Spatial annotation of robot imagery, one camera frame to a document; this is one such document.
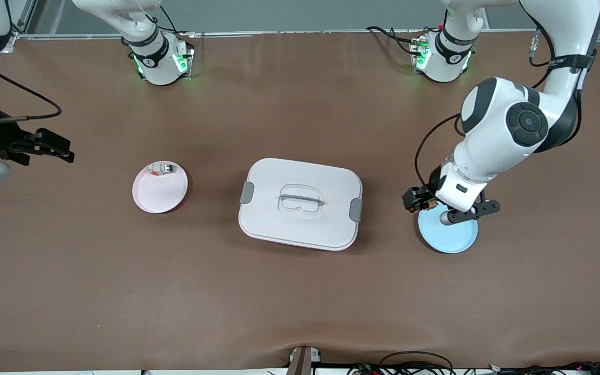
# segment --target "blue plate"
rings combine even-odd
[[[478,221],[469,220],[464,223],[443,225],[439,219],[448,206],[439,203],[431,209],[424,209],[418,214],[418,228],[423,239],[437,251],[455,254],[469,249],[478,234]]]

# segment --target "brown table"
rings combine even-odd
[[[530,36],[483,34],[446,84],[373,35],[207,39],[193,79],[168,87],[136,78],[117,40],[18,41],[0,71],[64,108],[24,128],[69,138],[76,163],[33,157],[0,182],[0,370],[280,366],[300,344],[325,361],[401,349],[457,366],[600,361],[600,45],[579,137],[488,187],[503,209],[471,249],[428,249],[400,199],[418,183],[420,139],[475,84],[542,76]],[[0,109],[49,111],[1,80]],[[438,131],[424,173],[457,142],[451,125]],[[242,233],[240,190],[264,157],[355,171],[355,244],[319,252]],[[185,166],[193,192],[143,213],[131,183],[163,159]]]

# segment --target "white storage box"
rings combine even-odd
[[[348,169],[262,159],[240,197],[240,228],[280,244],[339,251],[355,241],[363,187]]]

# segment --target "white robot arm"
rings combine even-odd
[[[583,81],[595,57],[600,1],[520,3],[552,52],[544,92],[503,78],[490,78],[474,87],[460,112],[464,140],[432,173],[429,183],[405,194],[410,211],[427,208],[428,202],[438,199],[453,208],[442,216],[442,223],[477,219],[474,202],[498,173],[535,152],[562,145],[571,136]],[[451,220],[458,211],[467,215]]]
[[[456,79],[467,67],[471,48],[485,23],[482,9],[506,7],[519,0],[441,0],[446,5],[443,28],[429,30],[412,46],[414,67],[437,82]]]
[[[154,85],[168,85],[190,74],[193,47],[172,33],[159,30],[147,18],[161,0],[73,0],[84,12],[103,19],[122,34],[131,47],[143,78]]]

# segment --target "white lid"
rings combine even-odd
[[[363,187],[348,169],[262,159],[249,170],[240,228],[250,237],[343,250],[358,232]]]
[[[171,165],[174,172],[155,176],[145,167],[138,172],[131,189],[136,205],[150,214],[161,214],[174,209],[184,199],[189,186],[186,172],[179,164],[171,161],[156,163]]]

